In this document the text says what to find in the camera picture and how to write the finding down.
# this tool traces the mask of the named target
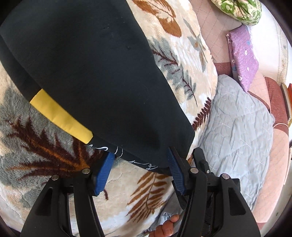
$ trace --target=gray cloth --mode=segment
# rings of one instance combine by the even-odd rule
[[[209,123],[199,146],[211,172],[239,178],[252,210],[269,167],[275,118],[231,77],[218,77]]]

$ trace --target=green floral pillow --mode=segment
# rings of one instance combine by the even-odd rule
[[[259,0],[212,0],[221,11],[246,25],[256,25],[262,16]]]

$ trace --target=metal pin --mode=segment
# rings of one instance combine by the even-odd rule
[[[199,170],[197,168],[191,168],[191,172],[193,174],[197,174],[197,173],[199,173]]]
[[[83,170],[82,170],[82,173],[83,174],[89,174],[90,173],[90,169],[89,168],[84,168]]]
[[[224,178],[225,180],[229,179],[230,176],[228,174],[222,174],[222,178]]]
[[[59,175],[53,175],[51,178],[52,178],[52,180],[57,180],[57,179],[59,179]]]

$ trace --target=floral blanket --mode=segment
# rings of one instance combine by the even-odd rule
[[[197,147],[215,96],[217,73],[188,0],[127,0],[181,109]],[[100,158],[41,115],[20,94],[0,63],[0,215],[21,231],[50,176],[70,177]],[[144,236],[167,202],[171,177],[116,159],[104,191],[94,197],[108,237]],[[73,234],[78,236],[70,197]]]

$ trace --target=blue gripper pad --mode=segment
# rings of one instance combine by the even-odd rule
[[[173,181],[177,191],[179,191],[182,195],[187,191],[185,187],[185,180],[183,172],[178,164],[176,157],[174,156],[172,150],[170,148],[167,149],[167,160],[169,164],[169,168],[173,177]]]
[[[98,175],[96,176],[96,186],[94,189],[96,195],[99,195],[99,193],[104,190],[113,163],[114,154],[108,153]]]

